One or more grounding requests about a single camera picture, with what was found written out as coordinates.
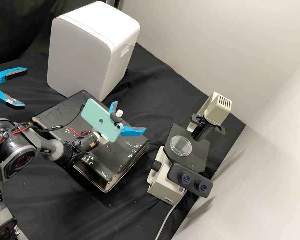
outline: black fabric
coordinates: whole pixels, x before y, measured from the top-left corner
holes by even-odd
[[[54,17],[95,0],[0,0],[0,63],[24,53],[48,50]]]
[[[64,99],[46,82],[47,56],[36,55],[0,65],[28,68],[28,75],[2,84],[7,94],[23,101],[25,110],[0,104],[0,118],[28,121]],[[150,148],[109,193],[84,190],[63,169],[38,156],[4,183],[4,197],[29,239],[149,239],[153,240],[171,206],[147,193],[146,178],[158,148],[165,143],[172,123],[186,127],[207,96],[169,66],[136,45],[123,80],[103,101],[114,100],[123,118],[146,126]],[[227,135],[208,135],[211,141],[204,176],[211,178],[241,133],[244,124],[230,114]],[[188,192],[169,217],[160,239],[170,239],[197,197]]]

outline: white box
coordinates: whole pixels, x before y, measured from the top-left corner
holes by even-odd
[[[69,97],[82,89],[102,101],[123,78],[139,23],[97,1],[52,21],[47,82]]]

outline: smartphone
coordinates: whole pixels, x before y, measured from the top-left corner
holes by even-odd
[[[115,142],[123,130],[123,124],[115,123],[110,118],[110,113],[92,98],[86,102],[81,117],[106,137],[109,142]]]

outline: white wall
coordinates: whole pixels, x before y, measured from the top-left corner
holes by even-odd
[[[173,240],[300,240],[300,69],[247,126]]]
[[[300,66],[300,0],[121,0],[144,48],[248,123]]]

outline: microscope base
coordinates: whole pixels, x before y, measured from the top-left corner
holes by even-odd
[[[150,186],[147,192],[173,206],[183,197],[185,189],[167,178],[172,162],[165,155],[163,146],[159,148],[155,160],[162,164],[158,172],[150,170],[147,178]]]

